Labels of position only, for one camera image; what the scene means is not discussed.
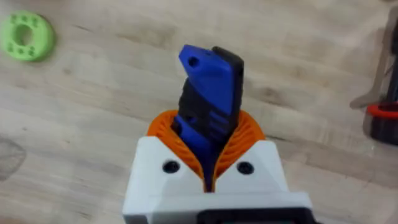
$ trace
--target wood grain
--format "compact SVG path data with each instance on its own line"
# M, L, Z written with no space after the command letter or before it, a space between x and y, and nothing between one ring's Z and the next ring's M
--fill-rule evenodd
M398 223L398 149L364 134L360 110L367 93L378 97L394 5L1 1L1 19L17 9L46 17L57 47L40 63L0 56L0 151L18 146L21 163L0 179L0 223L122 223L136 142L177 107L184 44L242 56L243 109L277 143L291 190L309 192L320 221Z

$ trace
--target green 3d printed ring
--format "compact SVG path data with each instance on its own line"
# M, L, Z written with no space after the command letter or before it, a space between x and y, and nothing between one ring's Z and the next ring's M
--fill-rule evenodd
M55 34L41 16L28 12L12 13L2 28L2 48L11 57L23 61L41 60L54 47Z

